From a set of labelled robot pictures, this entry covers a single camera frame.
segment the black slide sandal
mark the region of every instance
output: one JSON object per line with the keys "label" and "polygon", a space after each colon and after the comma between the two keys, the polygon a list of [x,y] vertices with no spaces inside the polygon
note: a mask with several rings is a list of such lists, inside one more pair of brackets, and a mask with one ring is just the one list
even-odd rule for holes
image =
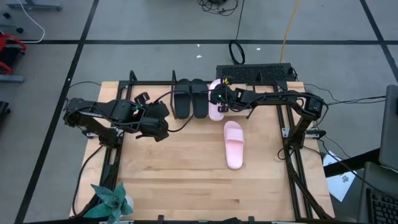
{"label": "black slide sandal", "polygon": [[193,115],[196,118],[206,118],[209,112],[208,90],[207,84],[201,79],[191,81],[193,96]]}
{"label": "black slide sandal", "polygon": [[179,80],[174,87],[174,109],[177,119],[189,117],[191,107],[190,82],[186,78]]}

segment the wooden tabletop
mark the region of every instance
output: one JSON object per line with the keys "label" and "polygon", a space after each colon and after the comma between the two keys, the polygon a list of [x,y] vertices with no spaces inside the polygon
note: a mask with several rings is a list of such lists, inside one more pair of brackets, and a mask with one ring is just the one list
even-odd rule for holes
{"label": "wooden tabletop", "polygon": [[[118,82],[103,82],[98,101],[115,99],[117,87]],[[290,82],[288,88],[304,91],[301,82]],[[170,86],[137,85],[133,87],[131,99],[143,91],[154,100],[170,91]],[[273,92],[273,89],[256,86],[256,91]],[[163,99],[167,106],[169,100],[170,95]],[[276,106],[259,106],[250,119],[239,114],[229,115],[222,121],[193,118],[184,129],[170,133],[161,142],[153,138],[135,139],[138,133],[125,134],[118,182],[124,183],[127,194],[133,198],[134,213],[124,218],[156,220],[158,215],[164,215],[166,220],[231,217],[247,220],[248,216],[254,216],[256,221],[293,221],[286,165],[277,158],[282,138]],[[299,117],[294,113],[295,122]],[[107,121],[99,120],[109,126]],[[166,120],[170,129],[177,129],[185,122],[174,120],[172,115]],[[240,170],[230,170],[226,165],[223,126],[229,120],[238,122],[244,132],[244,164]],[[304,145],[318,151],[316,140],[306,139]],[[89,139],[83,161],[98,146],[98,139]],[[76,198],[77,212],[94,194],[90,184],[99,183],[104,153],[102,149],[83,171]],[[309,191],[325,211],[334,216],[320,156],[308,149],[302,149],[301,155]],[[299,188],[297,192],[300,212],[305,217]]]}

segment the plant leaf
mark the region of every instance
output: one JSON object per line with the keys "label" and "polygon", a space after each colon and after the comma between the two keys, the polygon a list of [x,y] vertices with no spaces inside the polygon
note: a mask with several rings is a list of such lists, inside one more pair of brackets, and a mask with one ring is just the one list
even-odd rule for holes
{"label": "plant leaf", "polygon": [[108,224],[113,224],[115,222],[115,218],[113,217],[113,215],[110,215],[108,218]]}
{"label": "plant leaf", "polygon": [[118,198],[120,203],[123,203],[123,200],[126,196],[126,190],[123,187],[123,182],[121,182],[115,189],[114,189],[114,196]]}
{"label": "plant leaf", "polygon": [[105,203],[101,203],[92,209],[90,209],[84,217],[86,218],[101,218],[101,217],[107,217],[112,215],[112,208],[107,206]]}
{"label": "plant leaf", "polygon": [[91,185],[94,190],[95,194],[109,207],[115,208],[118,207],[120,202],[118,202],[118,198],[114,196],[113,192],[110,189],[107,189],[106,187],[100,187],[100,186],[95,186]]}
{"label": "plant leaf", "polygon": [[122,215],[128,215],[132,213],[132,208],[130,207],[129,204],[127,204],[127,200],[124,199],[124,202],[122,204],[122,207],[120,208],[120,211],[122,212]]}
{"label": "plant leaf", "polygon": [[120,208],[114,208],[112,211],[112,216],[116,219],[116,222],[120,220],[120,216],[122,215]]}

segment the red chair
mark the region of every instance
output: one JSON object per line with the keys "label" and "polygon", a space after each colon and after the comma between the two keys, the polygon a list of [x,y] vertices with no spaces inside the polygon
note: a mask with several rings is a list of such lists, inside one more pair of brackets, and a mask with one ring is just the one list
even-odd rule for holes
{"label": "red chair", "polygon": [[[9,40],[13,40],[20,47],[7,46]],[[8,34],[0,35],[0,82],[22,83],[24,81],[24,77],[13,75],[12,68],[25,51],[26,46],[19,39]]]}

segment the potted plant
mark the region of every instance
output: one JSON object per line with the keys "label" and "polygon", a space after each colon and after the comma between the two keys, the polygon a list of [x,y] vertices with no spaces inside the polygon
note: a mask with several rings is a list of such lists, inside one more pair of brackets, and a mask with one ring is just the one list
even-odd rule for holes
{"label": "potted plant", "polygon": [[134,202],[132,198],[126,195],[123,183],[120,183],[112,192],[106,187],[91,185],[95,194],[103,201],[101,204],[90,209],[85,215],[85,218],[101,218],[109,217],[108,224],[119,222],[122,215],[132,213]]}

